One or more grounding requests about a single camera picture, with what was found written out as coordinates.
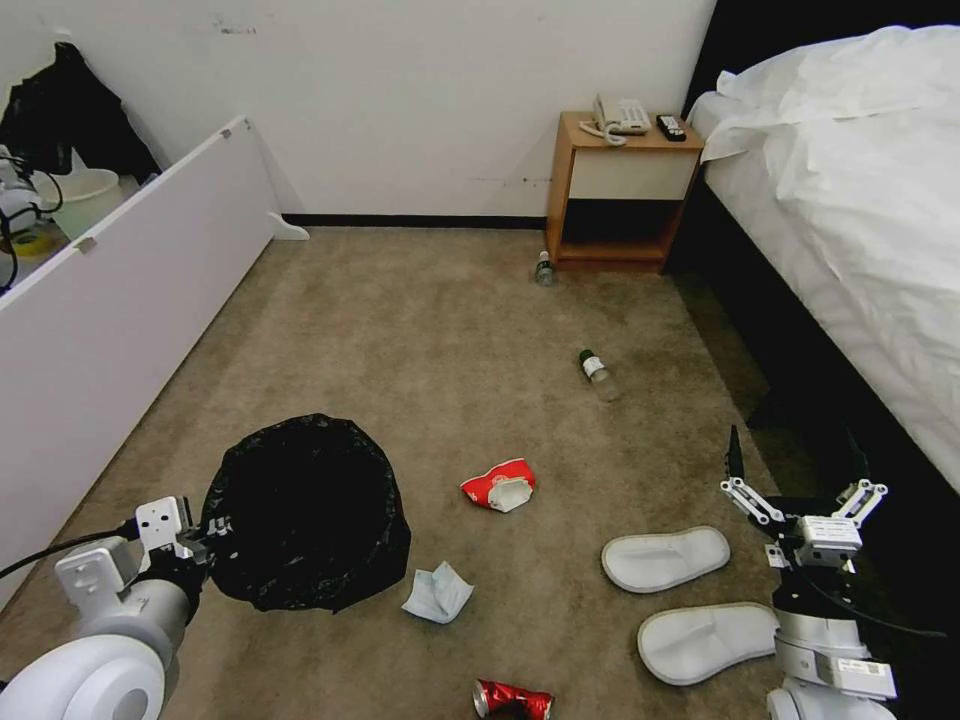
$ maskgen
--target pillow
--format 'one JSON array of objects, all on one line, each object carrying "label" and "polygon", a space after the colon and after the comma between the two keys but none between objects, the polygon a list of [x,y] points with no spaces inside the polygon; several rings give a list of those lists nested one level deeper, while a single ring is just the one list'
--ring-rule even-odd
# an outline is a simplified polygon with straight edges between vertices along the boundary
[{"label": "pillow", "polygon": [[958,44],[952,26],[887,27],[788,50],[739,75],[724,71],[717,92],[790,123],[932,107],[956,82]]}]

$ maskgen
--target telephone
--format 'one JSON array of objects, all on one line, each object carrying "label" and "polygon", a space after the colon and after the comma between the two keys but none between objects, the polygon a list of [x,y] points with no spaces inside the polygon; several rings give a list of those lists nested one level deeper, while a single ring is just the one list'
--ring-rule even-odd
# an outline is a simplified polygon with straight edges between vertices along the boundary
[{"label": "telephone", "polygon": [[602,137],[610,145],[625,145],[623,135],[644,135],[651,128],[650,117],[639,100],[615,99],[598,93],[593,101],[593,123],[581,122],[580,129]]}]

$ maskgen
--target crushed red can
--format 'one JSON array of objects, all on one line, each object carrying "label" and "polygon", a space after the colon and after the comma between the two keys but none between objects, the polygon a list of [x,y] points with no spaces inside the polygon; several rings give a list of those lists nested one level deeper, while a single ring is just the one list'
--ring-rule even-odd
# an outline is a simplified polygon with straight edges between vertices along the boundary
[{"label": "crushed red can", "polygon": [[480,717],[510,706],[521,709],[525,720],[550,720],[553,695],[492,680],[477,680],[473,686],[473,706]]},{"label": "crushed red can", "polygon": [[527,461],[515,458],[465,480],[460,489],[477,505],[510,512],[530,499],[536,484]]}]

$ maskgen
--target white bucket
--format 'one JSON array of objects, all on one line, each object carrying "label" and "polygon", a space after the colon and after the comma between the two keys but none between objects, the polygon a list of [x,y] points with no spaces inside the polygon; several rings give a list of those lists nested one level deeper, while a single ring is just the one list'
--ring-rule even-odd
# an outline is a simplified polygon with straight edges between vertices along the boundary
[{"label": "white bucket", "polygon": [[[63,207],[53,219],[71,240],[81,237],[124,200],[120,178],[113,170],[78,169],[69,175],[54,175],[63,192]],[[50,178],[35,173],[31,178],[47,207],[57,204],[57,189]]]}]

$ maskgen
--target black bed frame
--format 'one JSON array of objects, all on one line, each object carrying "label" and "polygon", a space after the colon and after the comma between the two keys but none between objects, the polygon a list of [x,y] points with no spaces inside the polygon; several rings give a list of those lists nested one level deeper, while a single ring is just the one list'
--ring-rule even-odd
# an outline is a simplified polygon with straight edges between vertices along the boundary
[{"label": "black bed frame", "polygon": [[[960,23],[956,3],[893,4],[805,0],[717,0],[684,104],[716,89],[721,70],[739,72],[791,48],[860,35],[886,25]],[[711,286],[757,360],[776,404],[786,409],[832,490],[851,481],[848,433],[866,454],[872,479],[890,495],[864,528],[866,554],[899,619],[955,638],[954,596],[960,545],[960,495],[930,463],[779,273],[701,179],[678,234],[677,256]],[[960,670],[958,643],[878,639],[892,648],[903,717],[939,717]]]}]

